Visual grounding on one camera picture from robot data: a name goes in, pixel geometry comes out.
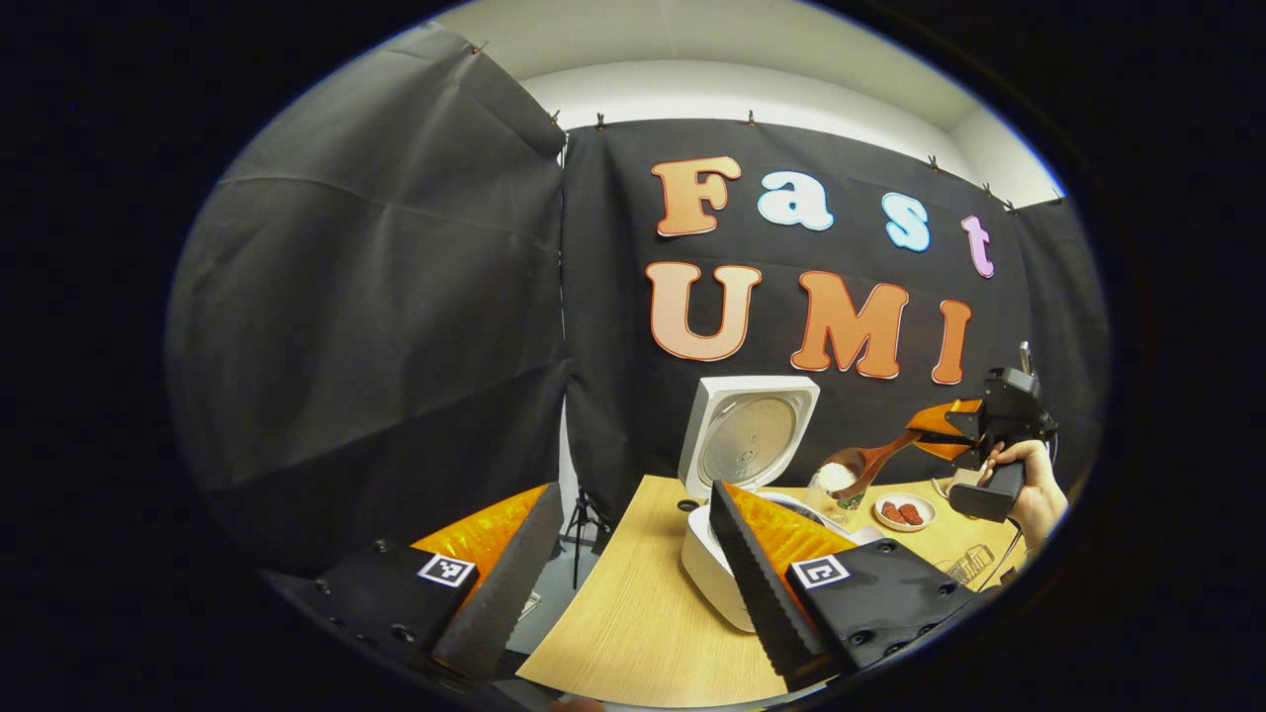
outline black fabric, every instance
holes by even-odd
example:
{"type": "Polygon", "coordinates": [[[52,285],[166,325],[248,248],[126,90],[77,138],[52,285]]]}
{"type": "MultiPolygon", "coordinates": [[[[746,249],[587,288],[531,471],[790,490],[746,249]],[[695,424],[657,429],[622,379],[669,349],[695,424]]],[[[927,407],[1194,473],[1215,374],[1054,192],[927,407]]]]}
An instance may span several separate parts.
{"type": "Polygon", "coordinates": [[[1033,367],[1060,424],[1055,478],[1067,490],[1090,473],[1103,440],[1112,326],[1103,276],[1071,199],[1017,210],[1033,309],[1033,367]]]}
{"type": "MultiPolygon", "coordinates": [[[[979,398],[987,369],[1019,366],[1019,345],[1032,340],[1031,296],[1022,261],[1020,222],[980,188],[928,163],[857,141],[799,128],[741,122],[651,120],[570,133],[563,185],[563,308],[576,371],[567,388],[571,455],[581,485],[619,516],[643,473],[676,476],[698,380],[722,375],[808,375],[822,389],[804,441],[779,480],[804,485],[814,469],[846,446],[872,447],[899,436],[919,409],[955,398],[979,398]],[[705,212],[719,224],[709,233],[665,239],[657,222],[663,189],[652,166],[729,156],[742,170],[725,180],[728,204],[705,212]],[[804,172],[822,182],[834,224],[822,232],[774,224],[757,210],[772,171],[804,172]],[[896,247],[887,236],[881,198],[895,191],[928,212],[931,246],[896,247]],[[980,219],[990,236],[991,279],[974,267],[961,222],[980,219]],[[649,329],[651,262],[696,265],[689,324],[711,334],[720,323],[719,265],[752,266],[762,281],[752,291],[742,348],[713,362],[677,359],[649,329]],[[856,308],[877,283],[909,293],[901,315],[891,380],[866,378],[853,364],[820,372],[795,369],[804,340],[808,295],[804,271],[841,275],[856,308]],[[956,385],[932,380],[941,351],[941,303],[957,299],[972,317],[956,385]]],[[[946,474],[950,465],[914,447],[896,455],[881,483],[946,474]]]]}
{"type": "Polygon", "coordinates": [[[256,564],[311,575],[557,476],[563,134],[438,25],[299,98],[187,238],[186,460],[256,564]]]}

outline white wall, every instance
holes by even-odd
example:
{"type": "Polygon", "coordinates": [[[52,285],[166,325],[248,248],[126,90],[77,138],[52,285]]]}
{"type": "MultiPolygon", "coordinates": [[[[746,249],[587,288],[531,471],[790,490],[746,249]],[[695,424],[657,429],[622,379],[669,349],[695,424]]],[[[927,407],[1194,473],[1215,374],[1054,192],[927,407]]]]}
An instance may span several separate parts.
{"type": "MultiPolygon", "coordinates": [[[[927,161],[1019,208],[1051,200],[1055,180],[1028,147],[987,109],[970,114],[952,132],[863,94],[824,81],[743,65],[704,61],[639,61],[581,67],[522,81],[565,130],[644,119],[699,118],[791,125],[843,136],[927,161]]],[[[576,500],[576,471],[566,437],[563,407],[560,486],[563,521],[576,500]]],[[[592,527],[584,538],[592,538],[592,527]]]]}
{"type": "Polygon", "coordinates": [[[972,182],[975,171],[943,130],[901,109],[824,81],[724,62],[647,61],[598,65],[523,80],[546,111],[570,129],[643,119],[734,119],[808,128],[865,141],[972,182]]]}
{"type": "Polygon", "coordinates": [[[950,132],[980,182],[1017,208],[1063,195],[1042,160],[993,111],[981,106],[950,132]]]}

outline cable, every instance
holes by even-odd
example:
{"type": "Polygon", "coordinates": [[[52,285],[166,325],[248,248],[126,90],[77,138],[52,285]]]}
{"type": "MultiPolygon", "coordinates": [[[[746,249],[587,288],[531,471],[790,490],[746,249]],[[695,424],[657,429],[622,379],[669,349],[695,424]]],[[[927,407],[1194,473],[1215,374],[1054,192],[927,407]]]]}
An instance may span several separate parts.
{"type": "Polygon", "coordinates": [[[1012,555],[1012,550],[1015,549],[1015,542],[1018,542],[1019,540],[1020,540],[1020,530],[1019,527],[1017,527],[1015,536],[1012,537],[1012,545],[1006,547],[1006,554],[1003,554],[1003,557],[998,560],[998,565],[994,566],[993,573],[990,573],[987,576],[985,576],[984,580],[980,582],[980,587],[976,589],[977,593],[985,590],[985,584],[989,583],[989,579],[994,578],[994,574],[998,573],[998,569],[1003,568],[1003,563],[1006,561],[1006,557],[1012,555]]]}

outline red meat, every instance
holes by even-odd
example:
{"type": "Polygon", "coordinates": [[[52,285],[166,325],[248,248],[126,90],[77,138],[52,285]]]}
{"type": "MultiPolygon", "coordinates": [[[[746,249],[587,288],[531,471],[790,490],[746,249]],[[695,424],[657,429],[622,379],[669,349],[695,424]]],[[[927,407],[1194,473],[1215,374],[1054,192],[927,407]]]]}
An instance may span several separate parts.
{"type": "Polygon", "coordinates": [[[923,517],[919,517],[919,511],[914,507],[914,504],[903,504],[898,508],[898,512],[905,517],[905,522],[909,524],[918,526],[923,523],[923,517]]]}
{"type": "Polygon", "coordinates": [[[901,512],[891,502],[885,502],[884,507],[880,511],[884,513],[885,517],[899,524],[909,523],[905,521],[905,517],[901,514],[901,512]]]}

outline blue letter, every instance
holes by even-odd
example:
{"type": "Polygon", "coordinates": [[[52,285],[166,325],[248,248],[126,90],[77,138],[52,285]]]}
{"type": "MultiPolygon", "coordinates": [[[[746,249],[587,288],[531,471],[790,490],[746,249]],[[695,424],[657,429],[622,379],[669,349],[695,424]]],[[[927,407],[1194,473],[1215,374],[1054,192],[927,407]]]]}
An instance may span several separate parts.
{"type": "Polygon", "coordinates": [[[810,176],[793,171],[777,171],[761,179],[770,193],[756,201],[761,215],[776,226],[796,223],[813,231],[824,231],[836,222],[827,212],[827,191],[810,176]],[[791,190],[776,190],[791,185],[791,190]]]}
{"type": "Polygon", "coordinates": [[[889,193],[880,205],[893,220],[887,223],[887,236],[893,238],[893,245],[915,252],[928,248],[932,236],[928,233],[928,212],[923,209],[923,203],[900,193],[889,193]]]}

